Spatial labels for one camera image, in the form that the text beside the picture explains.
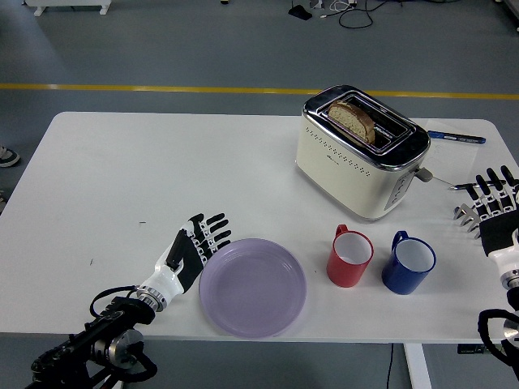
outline yellow floor line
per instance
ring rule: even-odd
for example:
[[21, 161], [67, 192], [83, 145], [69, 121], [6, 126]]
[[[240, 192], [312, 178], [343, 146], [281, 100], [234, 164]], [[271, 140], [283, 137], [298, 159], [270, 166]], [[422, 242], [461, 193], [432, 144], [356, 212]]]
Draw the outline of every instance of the yellow floor line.
[[[189, 92], [189, 93], [253, 93], [277, 95], [315, 95], [321, 89], [297, 88], [226, 88], [226, 87], [182, 87], [146, 85], [82, 85], [59, 83], [0, 83], [0, 90], [57, 90], [57, 91], [111, 91], [111, 92]], [[519, 100], [512, 93], [454, 93], [454, 92], [403, 92], [364, 91], [372, 96], [425, 97], [444, 99]]]

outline blue mug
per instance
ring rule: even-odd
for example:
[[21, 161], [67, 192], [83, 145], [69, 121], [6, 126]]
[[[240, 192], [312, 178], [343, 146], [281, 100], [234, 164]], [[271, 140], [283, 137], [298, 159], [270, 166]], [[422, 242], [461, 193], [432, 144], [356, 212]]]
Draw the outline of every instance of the blue mug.
[[432, 247], [406, 231], [398, 231], [392, 240], [392, 251], [382, 270], [382, 281], [398, 294], [410, 294], [436, 265]]

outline mug handle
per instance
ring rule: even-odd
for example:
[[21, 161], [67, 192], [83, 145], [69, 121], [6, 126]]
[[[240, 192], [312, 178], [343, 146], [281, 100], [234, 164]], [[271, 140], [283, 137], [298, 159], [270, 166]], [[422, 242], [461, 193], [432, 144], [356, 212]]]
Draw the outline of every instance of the mug handle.
[[391, 250], [395, 250], [395, 246], [397, 245], [397, 243], [399, 241], [404, 240], [404, 239], [409, 239], [409, 235], [407, 235], [407, 232], [406, 231], [398, 231], [395, 234], [395, 237], [392, 239]]
[[335, 236], [340, 235], [341, 233], [345, 233], [346, 231], [348, 231], [346, 224], [339, 224], [335, 230]]

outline blue pen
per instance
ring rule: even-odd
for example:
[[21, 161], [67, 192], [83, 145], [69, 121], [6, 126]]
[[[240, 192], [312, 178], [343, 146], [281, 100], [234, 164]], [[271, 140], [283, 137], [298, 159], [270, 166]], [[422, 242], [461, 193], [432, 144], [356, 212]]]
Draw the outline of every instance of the blue pen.
[[428, 131], [427, 133], [431, 138], [456, 140], [458, 142], [483, 144], [487, 141], [485, 138], [482, 138], [480, 136], [449, 134], [448, 132], [439, 131]]

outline cream toaster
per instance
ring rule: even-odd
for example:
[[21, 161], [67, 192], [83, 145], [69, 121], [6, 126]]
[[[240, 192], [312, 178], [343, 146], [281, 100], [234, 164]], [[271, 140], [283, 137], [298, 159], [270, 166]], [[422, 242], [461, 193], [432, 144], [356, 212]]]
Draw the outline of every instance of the cream toaster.
[[[328, 116], [334, 101], [354, 105], [374, 122], [367, 143]], [[364, 219], [386, 215], [403, 200], [431, 140], [427, 132], [366, 93], [348, 85], [322, 91], [302, 108], [296, 163], [317, 185]]]

